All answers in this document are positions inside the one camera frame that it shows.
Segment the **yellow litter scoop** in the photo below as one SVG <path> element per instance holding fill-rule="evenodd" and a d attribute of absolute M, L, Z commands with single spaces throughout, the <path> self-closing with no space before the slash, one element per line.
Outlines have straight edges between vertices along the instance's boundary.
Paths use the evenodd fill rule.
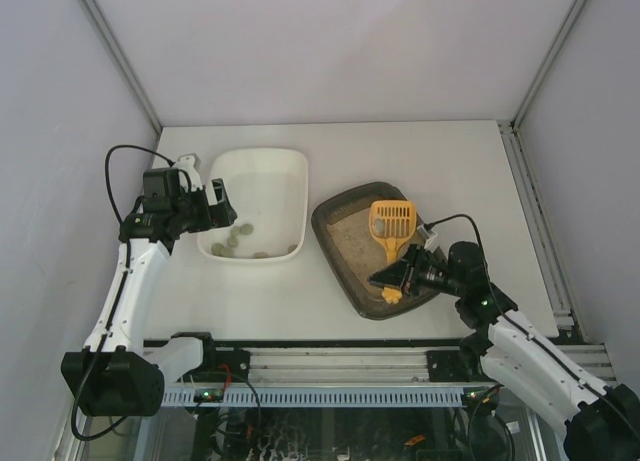
<path fill-rule="evenodd" d="M 372 229 L 377 219 L 385 221 L 382 236 L 377 236 Z M 369 211 L 368 226 L 371 237 L 384 249 L 386 266 L 389 266 L 398 259 L 399 251 L 416 231 L 416 207 L 409 200 L 374 201 Z"/>

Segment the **dark brown litter box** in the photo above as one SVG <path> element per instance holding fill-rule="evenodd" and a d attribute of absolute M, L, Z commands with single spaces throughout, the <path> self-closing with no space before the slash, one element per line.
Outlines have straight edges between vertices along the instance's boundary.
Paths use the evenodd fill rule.
<path fill-rule="evenodd" d="M 403 200 L 404 194 L 386 182 L 371 182 L 343 191 L 320 203 L 311 226 L 334 275 L 355 311 L 363 318 L 386 320 L 430 302 L 437 293 L 425 289 L 417 296 L 386 302 L 382 290 L 368 277 L 387 266 L 385 251 L 369 232 L 371 204 L 378 200 Z"/>

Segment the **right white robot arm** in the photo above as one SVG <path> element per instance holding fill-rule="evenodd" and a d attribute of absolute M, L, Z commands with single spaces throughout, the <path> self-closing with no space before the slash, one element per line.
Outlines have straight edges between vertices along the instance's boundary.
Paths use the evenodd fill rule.
<path fill-rule="evenodd" d="M 456 311 L 472 331 L 463 341 L 481 372 L 562 437 L 569 459 L 638 459 L 638 396 L 624 384 L 610 386 L 591 374 L 542 335 L 490 280 L 478 244 L 453 244 L 444 262 L 412 244 L 368 281 L 406 295 L 431 289 L 456 297 Z"/>

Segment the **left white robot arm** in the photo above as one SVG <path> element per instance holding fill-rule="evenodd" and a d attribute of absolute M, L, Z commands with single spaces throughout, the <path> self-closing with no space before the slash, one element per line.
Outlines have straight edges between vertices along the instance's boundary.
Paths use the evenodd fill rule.
<path fill-rule="evenodd" d="M 200 367 L 212 338 L 178 333 L 159 351 L 144 352 L 143 327 L 162 271 L 184 234 L 231 226 L 237 218 L 222 179 L 202 184 L 177 163 L 143 175 L 143 193 L 123 219 L 116 272 L 83 347 L 65 353 L 61 373 L 86 416 L 153 416 L 165 387 Z"/>

